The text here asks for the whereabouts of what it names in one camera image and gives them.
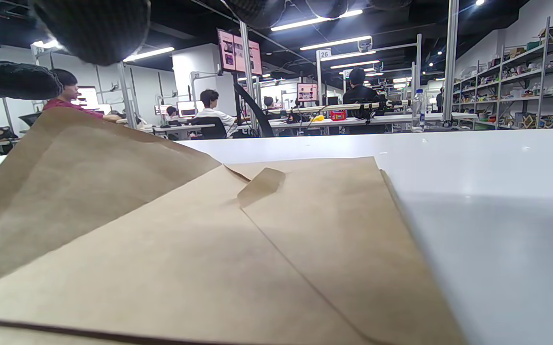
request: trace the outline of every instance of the fluorescent light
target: fluorescent light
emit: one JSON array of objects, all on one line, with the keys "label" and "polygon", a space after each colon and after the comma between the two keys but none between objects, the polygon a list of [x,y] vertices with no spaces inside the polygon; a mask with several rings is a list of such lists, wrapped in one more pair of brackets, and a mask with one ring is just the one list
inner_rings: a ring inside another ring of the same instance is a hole
[{"label": "fluorescent light", "polygon": [[394,83],[394,84],[397,84],[397,83],[406,83],[407,81],[412,81],[412,80],[413,80],[412,77],[397,78],[397,79],[393,79],[393,83]]},{"label": "fluorescent light", "polygon": [[343,39],[343,40],[340,40],[340,41],[315,44],[314,46],[303,46],[302,48],[300,48],[300,50],[311,50],[311,49],[323,48],[325,46],[337,46],[339,44],[345,44],[345,43],[351,43],[351,42],[357,42],[357,41],[364,41],[365,39],[371,39],[371,38],[372,38],[371,36],[362,36],[362,37]]},{"label": "fluorescent light", "polygon": [[153,50],[152,52],[146,52],[146,53],[141,53],[141,54],[136,54],[136,55],[130,55],[130,56],[126,57],[123,60],[123,62],[130,62],[130,61],[136,61],[136,60],[144,59],[144,58],[148,58],[148,57],[154,57],[155,55],[159,55],[159,54],[163,54],[163,53],[169,53],[172,50],[174,50],[174,48],[169,46],[168,48]]},{"label": "fluorescent light", "polygon": [[239,78],[239,81],[245,81],[246,78]]},{"label": "fluorescent light", "polygon": [[379,60],[375,61],[366,61],[366,62],[359,62],[359,63],[349,63],[348,65],[340,65],[340,66],[332,66],[330,68],[332,69],[339,69],[339,68],[347,68],[347,67],[355,67],[355,66],[363,66],[363,65],[370,65],[373,63],[379,63]]},{"label": "fluorescent light", "polygon": [[59,42],[56,39],[53,39],[47,43],[44,43],[42,41],[34,42],[33,45],[42,49],[62,48],[62,46],[59,45]]},{"label": "fluorescent light", "polygon": [[374,72],[374,68],[364,68],[364,72]]},{"label": "fluorescent light", "polygon": [[366,53],[348,53],[348,54],[332,55],[331,57],[324,57],[323,59],[321,59],[321,61],[332,61],[332,60],[338,60],[338,59],[361,57],[362,55],[371,55],[375,53],[377,52],[375,52],[374,50],[371,50],[370,52],[366,52]]},{"label": "fluorescent light", "polygon": [[[360,15],[362,13],[364,13],[363,10],[347,11],[347,12],[344,13],[344,15],[341,15],[340,17],[335,18],[335,19],[353,17],[355,15]],[[275,26],[271,30],[272,31],[281,31],[281,30],[286,30],[286,29],[299,28],[300,26],[306,26],[306,25],[311,25],[311,24],[328,22],[330,20],[334,20],[334,19],[318,17],[318,18],[314,18],[314,19],[304,20],[302,22],[286,24],[286,25],[281,25],[281,26]]]}]

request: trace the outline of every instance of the ceiling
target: ceiling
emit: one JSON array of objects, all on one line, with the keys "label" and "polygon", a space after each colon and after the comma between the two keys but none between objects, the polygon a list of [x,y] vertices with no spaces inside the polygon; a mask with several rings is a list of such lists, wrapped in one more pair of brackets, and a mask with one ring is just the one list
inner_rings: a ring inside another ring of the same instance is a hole
[{"label": "ceiling", "polygon": [[[529,0],[486,0],[481,7],[475,0],[461,0],[458,30],[458,56],[467,52],[494,29],[506,28],[518,19],[519,9]],[[252,30],[250,39],[259,42],[263,53],[265,72],[275,77],[316,75],[314,50],[300,51],[301,46],[338,41],[362,35],[372,35],[373,48],[397,46],[416,42],[423,35],[423,66],[427,72],[423,83],[442,76],[445,68],[448,0],[413,0],[411,6],[396,11],[379,11],[366,0],[351,0],[351,9],[363,9],[356,17],[323,22],[312,26],[273,32],[270,29]],[[44,39],[28,14],[27,0],[0,0],[0,44],[29,47]],[[314,18],[305,0],[288,0],[279,24],[300,22]],[[217,43],[217,28],[239,32],[239,25],[220,0],[152,0],[149,46],[173,46],[177,50]],[[333,47],[333,55],[357,52],[355,43]],[[381,59],[384,69],[410,68],[415,61],[416,48],[387,50],[372,56]],[[368,61],[368,57],[351,57],[322,64],[323,78],[329,84],[342,86],[340,70],[329,66]],[[139,65],[168,70],[168,57],[154,57],[139,61]],[[402,77],[404,73],[386,77]]]}]

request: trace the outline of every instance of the black hair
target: black hair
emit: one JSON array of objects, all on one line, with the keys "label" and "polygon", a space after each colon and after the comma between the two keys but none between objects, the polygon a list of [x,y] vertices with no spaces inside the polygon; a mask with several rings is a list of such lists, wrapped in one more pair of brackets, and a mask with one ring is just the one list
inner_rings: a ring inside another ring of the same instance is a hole
[{"label": "black hair", "polygon": [[349,73],[349,78],[351,79],[352,85],[360,85],[366,80],[366,72],[362,68],[353,68],[351,73]]},{"label": "black hair", "polygon": [[172,116],[172,114],[178,113],[178,109],[176,109],[175,107],[167,107],[165,109],[165,112],[168,113],[168,116]]},{"label": "black hair", "polygon": [[64,86],[72,86],[79,83],[77,77],[75,77],[74,74],[68,72],[67,70],[54,68],[51,70],[51,73],[55,74],[57,79],[59,79],[59,82],[62,83],[62,85]]},{"label": "black hair", "polygon": [[219,92],[215,90],[204,90],[200,94],[200,100],[204,103],[204,107],[210,107],[210,103],[219,100]]}]

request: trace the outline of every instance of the bottle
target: bottle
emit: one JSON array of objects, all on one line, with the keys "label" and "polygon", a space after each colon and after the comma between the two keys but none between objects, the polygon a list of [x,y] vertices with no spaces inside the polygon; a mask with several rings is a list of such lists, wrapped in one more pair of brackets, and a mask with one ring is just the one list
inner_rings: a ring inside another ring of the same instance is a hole
[{"label": "bottle", "polygon": [[413,122],[411,131],[413,133],[422,133],[426,125],[426,109],[424,108],[424,90],[417,90],[413,98]]}]

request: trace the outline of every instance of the brown kraft envelope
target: brown kraft envelope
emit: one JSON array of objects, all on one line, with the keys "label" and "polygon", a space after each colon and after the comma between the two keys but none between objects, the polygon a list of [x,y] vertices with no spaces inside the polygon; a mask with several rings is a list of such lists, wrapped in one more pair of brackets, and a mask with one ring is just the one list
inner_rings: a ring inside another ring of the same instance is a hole
[{"label": "brown kraft envelope", "polygon": [[74,109],[45,111],[0,166],[0,277],[217,166]]},{"label": "brown kraft envelope", "polygon": [[465,343],[374,159],[209,171],[0,279],[0,322],[139,344]]}]

